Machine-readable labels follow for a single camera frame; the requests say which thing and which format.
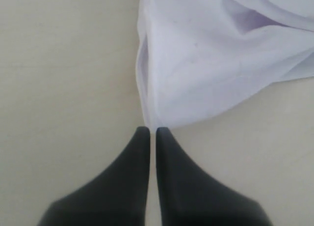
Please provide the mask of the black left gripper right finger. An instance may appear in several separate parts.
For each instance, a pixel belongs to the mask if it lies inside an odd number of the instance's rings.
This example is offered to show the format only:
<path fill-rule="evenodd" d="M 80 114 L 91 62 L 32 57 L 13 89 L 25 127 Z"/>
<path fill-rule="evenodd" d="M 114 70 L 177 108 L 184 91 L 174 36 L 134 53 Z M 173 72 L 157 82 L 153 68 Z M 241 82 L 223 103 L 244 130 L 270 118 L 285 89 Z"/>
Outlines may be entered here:
<path fill-rule="evenodd" d="M 221 184 L 181 148 L 171 131 L 156 131 L 156 169 L 164 226 L 268 226 L 258 202 Z"/>

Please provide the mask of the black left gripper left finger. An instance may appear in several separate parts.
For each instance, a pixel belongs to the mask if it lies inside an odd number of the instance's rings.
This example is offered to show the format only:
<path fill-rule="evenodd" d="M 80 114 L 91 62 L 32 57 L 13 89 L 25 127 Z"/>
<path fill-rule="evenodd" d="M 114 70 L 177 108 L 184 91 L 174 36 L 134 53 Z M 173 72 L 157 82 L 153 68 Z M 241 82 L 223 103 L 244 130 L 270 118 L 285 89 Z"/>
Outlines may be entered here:
<path fill-rule="evenodd" d="M 143 226 L 150 173 L 150 131 L 138 127 L 95 179 L 53 202 L 40 226 Z"/>

